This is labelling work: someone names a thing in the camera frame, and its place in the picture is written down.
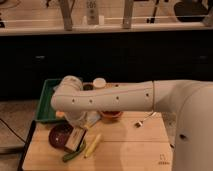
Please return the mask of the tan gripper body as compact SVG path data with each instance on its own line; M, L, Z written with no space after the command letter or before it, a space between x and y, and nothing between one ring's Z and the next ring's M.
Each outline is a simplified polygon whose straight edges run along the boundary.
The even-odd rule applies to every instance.
M86 131L81 128L74 128L70 134L68 141L66 142L66 147L70 150L76 150L83 139Z

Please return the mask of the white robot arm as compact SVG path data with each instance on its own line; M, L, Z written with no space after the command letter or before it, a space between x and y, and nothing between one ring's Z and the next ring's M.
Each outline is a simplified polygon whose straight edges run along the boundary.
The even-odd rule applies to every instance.
M176 115L172 171L213 171L213 82L157 80L85 91L66 76L51 106L78 126L87 111L153 111Z

